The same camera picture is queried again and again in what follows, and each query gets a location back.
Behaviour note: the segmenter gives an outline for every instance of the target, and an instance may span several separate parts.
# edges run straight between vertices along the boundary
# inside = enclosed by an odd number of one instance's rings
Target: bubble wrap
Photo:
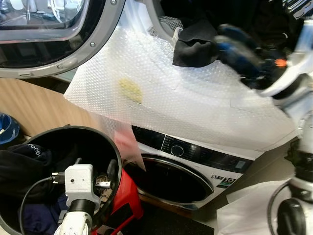
[[[120,122],[96,113],[91,113],[91,116],[98,122],[98,128],[108,135],[116,144],[123,160],[123,165],[133,162],[141,169],[146,170],[129,122]]]
[[[79,67],[65,98],[107,118],[204,143],[262,151],[294,137],[286,139],[292,121],[227,65],[183,68],[172,60],[169,42],[118,26]]]

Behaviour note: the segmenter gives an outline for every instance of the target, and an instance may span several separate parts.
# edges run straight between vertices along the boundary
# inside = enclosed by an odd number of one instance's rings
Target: floor
[[[149,203],[142,203],[142,207],[143,217],[126,226],[123,235],[214,235],[213,228],[174,212]]]
[[[290,143],[266,152],[259,157],[238,181],[232,187],[224,191],[219,197],[201,209],[193,212],[192,218],[202,224],[215,229],[215,235],[218,234],[216,220],[216,210],[227,205],[226,195],[239,189],[265,181],[284,180],[293,175],[292,164],[285,160],[286,152]],[[0,227],[0,235],[8,235]]]

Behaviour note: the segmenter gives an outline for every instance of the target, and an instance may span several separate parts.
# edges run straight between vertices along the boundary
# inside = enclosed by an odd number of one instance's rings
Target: black cable
[[[36,183],[34,183],[30,188],[29,190],[27,191],[27,193],[25,194],[23,200],[22,200],[22,204],[21,204],[21,209],[20,209],[20,216],[19,216],[19,219],[20,219],[20,230],[21,230],[21,234],[22,235],[26,235],[25,233],[25,230],[24,230],[24,227],[23,227],[23,213],[24,213],[24,206],[25,206],[25,201],[29,195],[29,193],[33,190],[34,187],[36,187],[38,184],[42,183],[42,182],[45,182],[45,181],[52,181],[53,178],[52,177],[48,177],[48,178],[44,178],[40,181],[37,181]]]
[[[289,181],[286,181],[281,186],[279,186],[275,190],[275,192],[272,194],[272,196],[270,197],[270,200],[269,200],[269,203],[268,203],[268,211],[267,211],[267,214],[268,214],[268,226],[269,226],[270,233],[272,235],[275,235],[274,228],[273,228],[273,225],[272,225],[272,215],[271,215],[272,207],[273,207],[273,204],[274,204],[274,200],[275,200],[276,196],[279,194],[279,192],[281,190],[283,190],[283,188],[285,188],[288,184],[289,184]]]

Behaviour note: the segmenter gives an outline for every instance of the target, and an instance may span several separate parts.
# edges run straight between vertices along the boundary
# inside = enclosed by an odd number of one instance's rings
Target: dryer door
[[[185,164],[152,154],[142,154],[142,158],[146,171],[134,164],[127,164],[125,170],[143,194],[169,203],[189,204],[213,193],[208,180]]]
[[[114,31],[125,0],[0,0],[0,77],[71,70]]]

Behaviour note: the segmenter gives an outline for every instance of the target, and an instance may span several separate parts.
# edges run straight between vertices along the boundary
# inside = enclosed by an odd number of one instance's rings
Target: plastic sheet
[[[271,99],[246,88],[220,61],[173,66],[170,42],[149,35],[149,21],[140,21],[134,6],[145,11],[127,1],[120,26],[80,66],[66,99],[101,116],[205,143],[262,151],[295,136]]]
[[[267,223],[267,205],[274,191],[284,181],[259,183],[227,196],[229,204],[217,210],[218,235],[270,235]],[[279,204],[290,198],[286,188],[277,195],[272,208],[275,230]]]
[[[129,122],[120,122],[95,113],[91,115],[98,121],[99,129],[108,135],[116,144],[121,154],[123,165],[132,162],[136,163],[141,169],[146,170]]]

